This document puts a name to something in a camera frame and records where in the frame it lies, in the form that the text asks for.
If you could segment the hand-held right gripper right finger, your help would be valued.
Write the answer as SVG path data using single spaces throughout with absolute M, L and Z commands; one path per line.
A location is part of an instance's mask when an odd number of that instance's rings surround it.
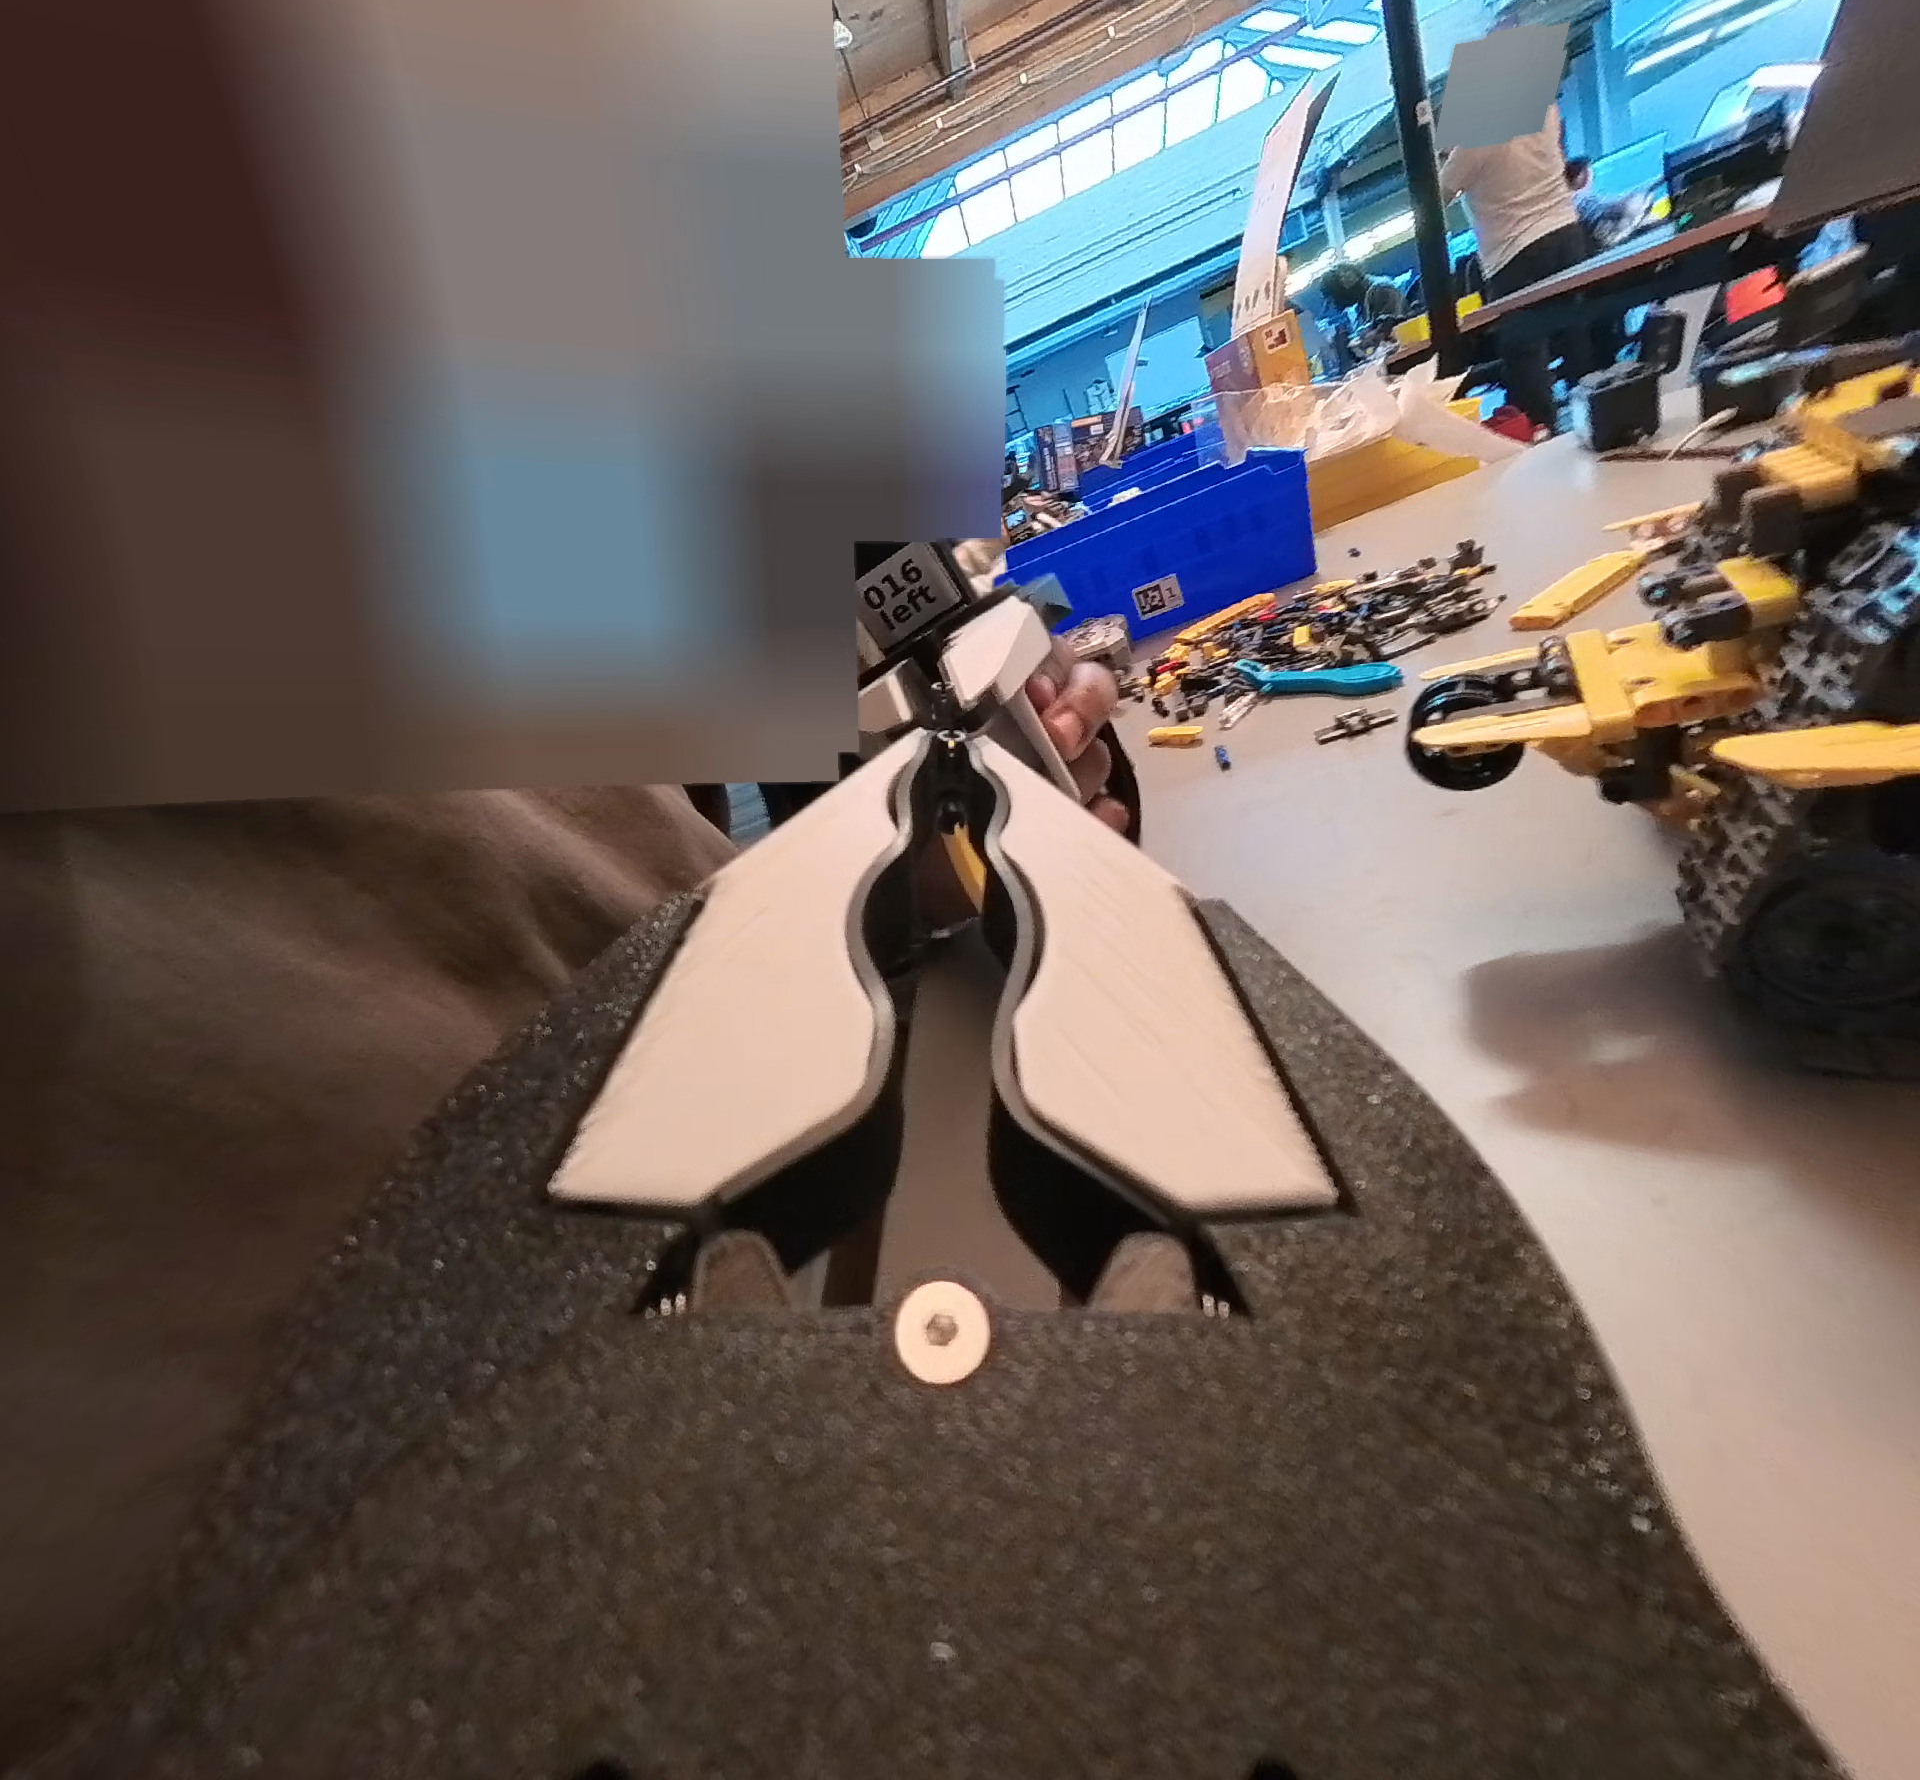
M 1040 1259 L 1319 1216 L 1339 1185 L 1192 894 L 987 736 L 956 746 L 1003 962 L 989 1173 Z

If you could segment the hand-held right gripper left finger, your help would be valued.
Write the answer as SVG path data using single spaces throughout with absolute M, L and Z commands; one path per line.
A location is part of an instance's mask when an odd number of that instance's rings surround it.
M 896 1011 L 866 906 L 913 843 L 929 734 L 903 736 L 702 890 L 548 1196 L 689 1218 L 878 1101 Z

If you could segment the person's left hand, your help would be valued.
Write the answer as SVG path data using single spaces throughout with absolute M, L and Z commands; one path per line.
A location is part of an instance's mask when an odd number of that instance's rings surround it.
M 1069 769 L 1081 808 L 1112 833 L 1134 837 L 1134 802 L 1130 794 L 1116 792 L 1116 753 L 1108 736 L 1120 701 L 1112 669 L 1056 646 L 1026 691 Z

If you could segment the teal brick separator tool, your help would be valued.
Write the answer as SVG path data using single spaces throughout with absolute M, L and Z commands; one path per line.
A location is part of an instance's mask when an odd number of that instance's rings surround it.
M 1403 689 L 1403 671 L 1391 662 L 1288 669 L 1251 658 L 1233 662 L 1233 679 L 1249 693 L 1282 697 L 1366 699 Z

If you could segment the pile of small toy parts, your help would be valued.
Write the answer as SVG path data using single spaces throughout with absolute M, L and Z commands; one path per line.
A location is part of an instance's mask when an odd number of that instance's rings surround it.
M 1153 746 L 1214 740 L 1214 759 L 1227 767 L 1223 736 L 1259 707 L 1301 699 L 1370 703 L 1397 693 L 1264 701 L 1233 679 L 1233 662 L 1251 658 L 1288 669 L 1391 662 L 1401 669 L 1411 654 L 1483 623 L 1499 603 L 1487 589 L 1493 576 L 1495 564 L 1483 545 L 1463 539 L 1442 560 L 1358 570 L 1301 593 L 1257 593 L 1175 632 L 1159 656 L 1122 677 L 1120 695 L 1157 718 Z

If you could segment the printed cardboard box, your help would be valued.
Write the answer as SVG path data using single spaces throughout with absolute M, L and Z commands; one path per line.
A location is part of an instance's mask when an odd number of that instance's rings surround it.
M 1206 353 L 1204 367 L 1221 431 L 1268 408 L 1313 404 L 1313 361 L 1290 306 Z

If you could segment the yellow plastic tray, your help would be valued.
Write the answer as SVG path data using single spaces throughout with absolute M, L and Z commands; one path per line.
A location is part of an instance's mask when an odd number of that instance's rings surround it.
M 1311 527 L 1317 535 L 1327 533 L 1479 470 L 1475 455 L 1444 453 L 1397 435 L 1309 457 Z

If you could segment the crumpled white plastic bag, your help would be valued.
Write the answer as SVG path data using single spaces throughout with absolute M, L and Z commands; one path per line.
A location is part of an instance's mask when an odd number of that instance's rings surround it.
M 1524 451 L 1524 443 L 1454 412 L 1442 398 L 1454 390 L 1456 377 L 1436 377 L 1432 359 L 1405 375 L 1387 375 L 1385 365 L 1374 363 L 1317 383 L 1307 459 L 1325 463 L 1376 443 L 1419 447 L 1475 466 L 1508 461 Z

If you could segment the leaning white board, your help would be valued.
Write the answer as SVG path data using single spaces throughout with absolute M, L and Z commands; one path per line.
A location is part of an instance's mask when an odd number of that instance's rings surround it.
M 1231 338 L 1280 318 L 1286 306 L 1288 262 L 1282 228 L 1303 172 L 1311 137 L 1321 125 L 1337 76 L 1305 88 L 1262 144 L 1251 205 L 1239 244 L 1231 308 Z

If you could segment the long yellow toy beam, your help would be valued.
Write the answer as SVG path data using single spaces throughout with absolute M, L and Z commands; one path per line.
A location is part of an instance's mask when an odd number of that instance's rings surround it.
M 1526 634 L 1545 634 L 1567 625 L 1625 586 L 1645 566 L 1645 560 L 1645 552 L 1637 548 L 1600 554 L 1518 605 L 1508 617 L 1508 625 Z

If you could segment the black steel pole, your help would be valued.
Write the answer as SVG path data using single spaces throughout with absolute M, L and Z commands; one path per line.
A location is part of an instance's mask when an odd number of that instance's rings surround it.
M 1454 375 L 1465 369 L 1467 357 L 1458 336 L 1450 234 L 1442 201 L 1417 0 L 1381 0 L 1381 8 L 1401 166 L 1428 306 L 1428 345 L 1436 373 Z

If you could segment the black box device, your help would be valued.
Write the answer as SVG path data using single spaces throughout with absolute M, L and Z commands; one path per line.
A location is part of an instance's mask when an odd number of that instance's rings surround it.
M 1641 361 L 1584 375 L 1569 396 L 1571 431 L 1594 455 L 1651 441 L 1664 422 L 1662 383 L 1662 371 Z

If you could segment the yellow black toy tracked vehicle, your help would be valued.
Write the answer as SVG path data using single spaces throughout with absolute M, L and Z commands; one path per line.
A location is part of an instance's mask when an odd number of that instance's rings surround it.
M 1627 541 L 1643 619 L 1430 673 L 1409 767 L 1467 794 L 1538 755 L 1672 826 L 1692 954 L 1750 1042 L 1916 1083 L 1916 342 L 1811 353 L 1701 500 Z

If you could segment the long wooden work table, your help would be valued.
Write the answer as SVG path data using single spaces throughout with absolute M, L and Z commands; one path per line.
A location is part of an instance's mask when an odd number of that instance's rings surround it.
M 1647 234 L 1590 254 L 1584 226 L 1571 221 L 1483 275 L 1483 306 L 1463 338 L 1438 349 L 1436 373 L 1475 369 L 1495 353 L 1512 402 L 1530 414 L 1530 435 L 1561 433 L 1551 375 L 1555 351 L 1565 353 L 1571 381 L 1592 375 L 1600 361 L 1592 338 L 1602 324 L 1766 265 L 1791 275 L 1809 240 L 1811 232 L 1770 232 L 1764 209 L 1750 207 L 1690 232 Z

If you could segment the grey flat panel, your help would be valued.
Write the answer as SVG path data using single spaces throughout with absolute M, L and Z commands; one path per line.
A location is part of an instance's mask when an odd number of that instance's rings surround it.
M 1840 0 L 1764 228 L 1813 230 L 1918 197 L 1918 0 Z

